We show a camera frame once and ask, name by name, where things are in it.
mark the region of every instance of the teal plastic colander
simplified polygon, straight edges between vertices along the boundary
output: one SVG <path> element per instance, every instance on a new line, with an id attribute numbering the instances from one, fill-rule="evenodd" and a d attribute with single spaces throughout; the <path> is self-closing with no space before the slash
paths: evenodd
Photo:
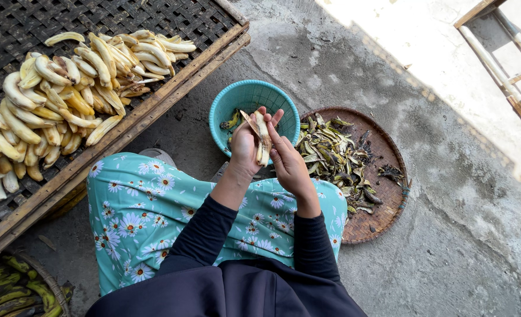
<path id="1" fill-rule="evenodd" d="M 243 80 L 232 83 L 215 97 L 210 109 L 210 131 L 217 146 L 227 156 L 231 152 L 227 148 L 227 139 L 238 125 L 223 130 L 219 124 L 231 119 L 235 108 L 252 113 L 264 105 L 267 112 L 275 114 L 278 109 L 284 110 L 284 117 L 278 123 L 277 131 L 294 144 L 299 137 L 299 114 L 294 103 L 280 88 L 260 80 Z"/>

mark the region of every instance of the woman's right hand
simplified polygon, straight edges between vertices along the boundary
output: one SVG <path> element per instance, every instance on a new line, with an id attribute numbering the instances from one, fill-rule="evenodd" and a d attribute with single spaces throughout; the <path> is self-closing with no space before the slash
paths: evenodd
<path id="1" fill-rule="evenodd" d="M 278 135 L 271 122 L 267 123 L 267 127 L 274 144 L 274 148 L 270 150 L 270 157 L 280 185 L 297 198 L 317 198 L 315 186 L 299 152 L 285 136 Z"/>

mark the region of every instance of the gray sneaker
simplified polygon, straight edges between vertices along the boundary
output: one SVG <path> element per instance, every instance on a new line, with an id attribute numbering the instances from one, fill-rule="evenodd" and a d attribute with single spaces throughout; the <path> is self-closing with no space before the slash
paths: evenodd
<path id="1" fill-rule="evenodd" d="M 144 149 L 143 151 L 139 152 L 139 155 L 145 155 L 154 159 L 159 159 L 165 162 L 166 164 L 169 164 L 173 168 L 176 168 L 176 164 L 174 164 L 172 157 L 170 157 L 170 155 L 168 155 L 165 151 L 159 148 Z"/>

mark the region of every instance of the person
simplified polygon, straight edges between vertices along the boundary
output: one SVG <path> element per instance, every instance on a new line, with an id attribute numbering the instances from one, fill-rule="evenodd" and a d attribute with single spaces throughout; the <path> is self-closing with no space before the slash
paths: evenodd
<path id="1" fill-rule="evenodd" d="M 94 164 L 88 211 L 102 298 L 86 316 L 366 316 L 336 264 L 344 197 L 311 179 L 275 131 L 283 110 L 259 112 L 275 179 L 251 183 L 260 166 L 247 123 L 234 131 L 217 184 L 186 175 L 165 154 Z"/>

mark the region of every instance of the lap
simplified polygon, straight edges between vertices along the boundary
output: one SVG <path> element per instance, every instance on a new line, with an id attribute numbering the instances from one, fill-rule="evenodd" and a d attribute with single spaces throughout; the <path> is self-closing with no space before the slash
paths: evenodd
<path id="1" fill-rule="evenodd" d="M 313 182 L 336 258 L 346 201 L 336 186 Z M 152 277 L 214 186 L 137 154 L 120 153 L 96 162 L 87 190 L 102 295 Z M 277 179 L 250 184 L 214 265 L 263 256 L 293 267 L 295 211 L 293 195 Z"/>

